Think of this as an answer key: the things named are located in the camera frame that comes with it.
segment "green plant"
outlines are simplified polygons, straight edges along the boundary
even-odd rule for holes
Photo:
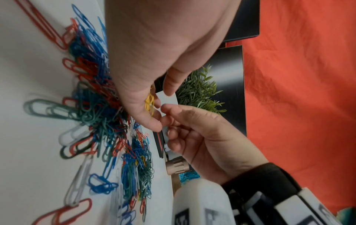
[[[193,71],[178,88],[176,95],[178,104],[195,106],[214,113],[226,112],[225,109],[216,109],[223,102],[211,100],[211,97],[222,92],[216,92],[216,83],[209,82],[212,76],[208,76],[211,66]]]

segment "human hand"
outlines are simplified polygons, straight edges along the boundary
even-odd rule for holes
[[[168,72],[163,90],[171,96],[216,51],[240,1],[105,1],[111,77],[138,123],[156,132],[162,129],[144,108],[150,86]]]
[[[204,179],[224,184],[267,159],[221,115],[192,106],[164,104],[168,147],[181,154]]]

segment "red fabric backdrop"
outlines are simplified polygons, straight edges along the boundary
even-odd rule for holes
[[[356,1],[261,0],[247,136],[333,213],[356,206]]]

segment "black sleeve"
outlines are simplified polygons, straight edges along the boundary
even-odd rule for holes
[[[266,163],[247,171],[222,187],[229,195],[232,208],[239,211],[243,210],[242,205],[258,191],[263,193],[270,207],[273,207],[301,190],[286,171],[273,163]]]

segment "red cloth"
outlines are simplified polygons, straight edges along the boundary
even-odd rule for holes
[[[242,41],[248,138],[333,213],[356,206],[355,9],[261,0],[260,35]]]

